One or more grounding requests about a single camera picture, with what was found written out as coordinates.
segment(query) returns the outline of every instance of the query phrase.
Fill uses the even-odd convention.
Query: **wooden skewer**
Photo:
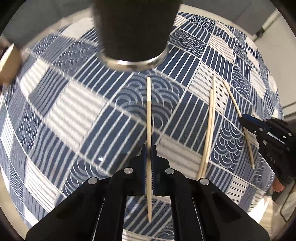
[[[147,208],[148,221],[152,221],[152,172],[151,172],[151,78],[147,77],[147,166],[146,166],[146,185],[147,185]]]
[[[235,98],[233,97],[233,94],[230,91],[229,84],[225,80],[223,80],[223,84],[225,85],[225,88],[227,89],[227,91],[228,91],[228,93],[230,95],[230,98],[232,99],[232,102],[233,102],[233,104],[235,106],[235,109],[237,110],[237,114],[239,115],[239,117],[242,117],[242,114],[241,114],[240,109],[239,109],[239,107],[237,105],[237,102],[235,101]],[[250,142],[248,130],[246,128],[244,128],[244,127],[243,127],[243,130],[244,130],[244,134],[246,136],[246,140],[247,140],[247,144],[248,144],[249,155],[250,155],[250,159],[251,159],[251,166],[252,166],[252,168],[254,170],[255,169],[254,157],[253,157],[253,153],[252,153],[251,142]]]
[[[210,132],[211,132],[211,126],[212,126],[212,114],[213,114],[213,90],[210,90],[210,102],[209,102],[209,117],[207,121],[207,134],[205,138],[205,146],[204,151],[202,154],[202,159],[200,161],[200,168],[198,169],[197,173],[197,180],[199,180],[202,177],[203,168],[206,162],[207,157],[207,151],[209,146],[209,140],[210,140]]]
[[[210,129],[210,139],[207,146],[207,152],[205,157],[205,164],[203,166],[202,175],[201,177],[205,177],[205,173],[207,171],[207,164],[209,162],[211,149],[212,149],[212,141],[213,141],[213,135],[214,135],[214,125],[215,125],[215,111],[216,111],[216,76],[213,75],[213,101],[212,101],[212,114],[211,114],[211,129]]]

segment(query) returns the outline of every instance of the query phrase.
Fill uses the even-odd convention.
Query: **striped pattern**
[[[150,241],[151,238],[144,235],[139,235],[127,230],[123,230],[122,232],[122,241]]]
[[[45,73],[36,89],[29,95],[29,99],[42,116],[47,115],[67,83],[64,77],[52,69]]]
[[[45,125],[39,127],[35,142],[34,149],[29,153],[31,160],[49,181],[59,187],[74,160],[74,152]]]
[[[54,41],[54,45],[50,45],[40,56],[52,63],[62,54],[65,48],[67,48],[73,42],[74,41],[72,39],[57,37]]]
[[[157,155],[166,158],[170,167],[182,172],[187,178],[195,179],[200,167],[201,155],[163,135],[157,145]]]
[[[12,143],[10,161],[13,168],[16,170],[19,178],[24,181],[25,180],[25,168],[26,168],[26,159],[27,156],[24,153],[21,145],[15,138]]]
[[[108,106],[85,140],[81,153],[114,173],[140,151],[146,141],[145,128],[123,112]]]
[[[239,204],[248,186],[249,184],[245,181],[237,177],[233,177],[225,194],[236,204]]]
[[[10,183],[9,183],[9,179],[8,177],[6,176],[6,173],[4,172],[3,168],[0,166],[0,170],[1,170],[1,174],[2,174],[2,177],[3,177],[3,181],[4,181],[4,185],[8,191],[8,193],[10,193]]]
[[[44,121],[64,143],[78,151],[105,103],[91,91],[70,81]]]
[[[250,212],[252,208],[256,207],[257,203],[264,197],[264,195],[265,195],[265,191],[256,189],[255,195],[251,200],[248,212]]]
[[[175,26],[180,26],[182,23],[184,23],[186,21],[186,18],[182,17],[181,15],[176,16],[175,21],[174,21],[174,25]]]
[[[132,74],[129,72],[107,68],[93,55],[88,64],[80,68],[75,78],[85,87],[110,99],[130,76]]]
[[[19,212],[20,216],[22,217],[23,213],[24,213],[23,197],[16,194],[16,192],[11,188],[11,186],[9,186],[9,195],[10,195],[11,201],[13,202],[17,211]]]
[[[10,161],[4,149],[2,142],[0,142],[0,166],[2,168],[2,173],[5,173],[5,176],[9,178],[9,167]]]
[[[205,102],[209,102],[210,90],[213,87],[213,75],[216,76],[216,110],[223,115],[227,101],[227,90],[222,82],[222,78],[217,76],[215,71],[210,69],[204,63],[200,63],[197,72],[189,86],[189,90],[196,96],[199,96]]]
[[[208,164],[205,176],[222,192],[226,192],[233,177],[230,172],[221,169],[218,165],[213,164],[211,161]]]
[[[246,44],[252,48],[254,51],[256,51],[258,48],[257,46],[255,45],[255,43],[247,36],[247,39],[246,39]]]
[[[23,95],[19,85],[15,83],[15,86],[16,86],[16,90],[11,98],[11,101],[8,107],[8,115],[14,130],[16,130],[19,126],[22,113],[24,112],[25,104],[27,103],[26,98]]]
[[[207,128],[208,109],[208,104],[189,91],[186,92],[165,133],[170,138],[202,154]],[[221,118],[216,112],[213,139],[219,129],[217,123],[220,123]]]
[[[89,41],[93,41],[95,43],[98,42],[98,34],[95,28],[88,30],[85,34],[81,36],[82,39],[87,39]]]
[[[92,29],[93,27],[93,18],[83,18],[67,27],[62,32],[62,36],[79,39],[82,35],[84,35],[88,30]]]
[[[230,82],[233,64],[210,46],[207,46],[202,61],[215,70],[223,79]]]
[[[270,86],[271,91],[276,93],[277,92],[276,82],[270,74],[268,75],[268,82],[269,82],[269,86]]]
[[[269,182],[269,180],[273,179],[272,177],[274,176],[274,173],[260,154],[257,155],[257,160],[258,168],[254,174],[252,183],[256,185],[256,187],[266,191],[265,185]]]
[[[29,159],[26,164],[25,187],[48,213],[54,208],[58,189]]]
[[[230,29],[225,24],[223,24],[223,23],[221,23],[219,21],[216,21],[215,25],[218,28],[220,28],[221,30],[223,30],[225,33],[227,33],[233,39],[233,37],[234,37],[233,32],[231,32]]]
[[[172,44],[168,46],[170,49],[168,57],[155,69],[187,86],[196,71],[199,60]]]
[[[48,65],[42,60],[37,59],[32,67],[25,73],[20,80],[20,88],[26,97],[33,92],[47,70]]]
[[[258,60],[254,57],[253,53],[247,50],[248,59],[252,62],[253,66],[257,69],[260,68]]]
[[[193,36],[199,38],[205,43],[209,41],[211,36],[211,34],[207,30],[192,23],[191,21],[185,22],[182,26],[180,26],[180,28],[192,34]]]
[[[226,42],[215,35],[212,36],[209,46],[216,50],[219,54],[225,57],[229,62],[234,62],[234,55],[232,49],[226,44]]]
[[[261,98],[264,98],[266,87],[262,82],[260,75],[255,69],[252,69],[250,79],[251,79],[251,84],[255,88],[258,96],[260,96]]]
[[[152,200],[152,222],[148,222],[147,200],[143,197],[130,197],[127,201],[124,229],[137,234],[155,237],[170,221],[171,206],[159,200]]]
[[[0,134],[0,140],[4,146],[8,158],[10,158],[12,142],[14,138],[14,131],[8,115],[6,115],[4,125]]]
[[[264,100],[259,96],[255,88],[251,87],[251,101],[253,103],[253,111],[258,115],[259,119],[264,118]]]
[[[254,186],[249,185],[243,197],[241,198],[241,201],[239,202],[238,206],[245,212],[251,211],[251,209],[249,209],[249,206],[255,195],[255,192],[256,188]]]
[[[18,72],[18,79],[22,79],[24,74],[32,67],[32,65],[35,63],[36,59],[32,55],[28,55],[27,59],[24,61],[23,65],[20,68],[20,71]]]
[[[189,19],[191,16],[193,16],[193,14],[186,13],[186,12],[178,12],[177,15],[180,15],[186,19]]]
[[[254,157],[254,164],[255,164],[255,170],[252,169],[250,161],[249,161],[249,149],[248,145],[244,138],[244,146],[241,150],[241,155],[239,158],[239,162],[236,166],[236,169],[234,171],[234,174],[241,177],[245,181],[252,183],[255,172],[259,166],[258,163],[258,148],[251,144],[251,149]]]
[[[218,26],[215,27],[214,31],[213,31],[213,36],[218,36],[219,38],[223,39],[225,41],[225,43],[229,46],[229,48],[231,50],[233,50],[234,44],[235,44],[235,39],[233,37],[233,34],[231,34],[231,36],[228,35],[228,31],[225,31],[222,28],[219,28]]]
[[[36,201],[32,194],[26,189],[25,190],[25,208],[27,208],[37,220],[41,220],[48,214],[47,211]]]
[[[31,226],[34,226],[36,223],[38,223],[38,219],[35,218],[35,216],[29,211],[29,209],[27,209],[26,206],[24,206],[24,217]]]

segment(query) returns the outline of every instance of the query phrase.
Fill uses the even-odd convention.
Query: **tablecloth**
[[[153,29],[145,29],[153,34]],[[274,178],[252,136],[255,170],[238,115],[283,118],[277,87],[252,40],[219,21],[179,12],[169,54],[154,69],[119,72],[98,59],[92,18],[50,33],[0,96],[0,164],[11,199],[33,226],[91,176],[110,177],[146,142],[146,78],[152,81],[152,144],[195,179],[203,153],[212,76],[217,104],[206,177],[246,212]],[[170,200],[128,197],[124,240],[174,238]]]

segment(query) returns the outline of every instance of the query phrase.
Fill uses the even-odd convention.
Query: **metal ring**
[[[200,180],[200,184],[202,184],[202,185],[209,185],[209,183],[210,183],[210,181],[208,180],[208,179],[206,179],[206,178],[202,178],[201,180]]]
[[[171,169],[171,168],[167,168],[166,170],[165,170],[165,173],[166,174],[174,174],[174,169]]]
[[[168,46],[165,47],[164,51],[148,60],[144,61],[124,61],[124,60],[117,60],[117,59],[112,59],[110,57],[107,57],[103,51],[99,52],[99,58],[100,60],[107,65],[110,69],[115,69],[119,71],[142,71],[142,70],[147,70],[147,69],[152,69],[158,65],[160,65],[165,58],[167,57],[169,52]]]
[[[133,173],[133,169],[132,169],[131,167],[127,167],[127,168],[125,168],[123,171],[124,171],[124,173],[126,173],[126,174],[131,174],[131,173]]]
[[[88,180],[88,183],[89,184],[96,184],[98,182],[98,179],[96,177],[91,177],[89,180]]]

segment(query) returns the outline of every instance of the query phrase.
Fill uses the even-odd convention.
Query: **wave pattern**
[[[22,116],[20,125],[16,131],[17,137],[20,140],[24,150],[28,153],[33,145],[38,133],[40,118],[35,114],[29,104],[25,106],[25,112]]]
[[[169,42],[181,47],[188,52],[201,58],[207,44],[197,37],[187,33],[182,29],[177,29],[170,35]]]
[[[250,100],[251,84],[243,76],[238,66],[233,67],[231,84],[240,95]]]
[[[163,129],[183,95],[184,89],[179,84],[152,71],[139,72],[129,79],[113,101],[146,122],[147,76],[151,77],[152,85],[152,125]]]
[[[71,44],[54,62],[54,65],[73,76],[96,52],[97,47],[80,40]]]
[[[234,171],[244,146],[244,137],[232,124],[224,119],[219,136],[214,144],[211,160]]]

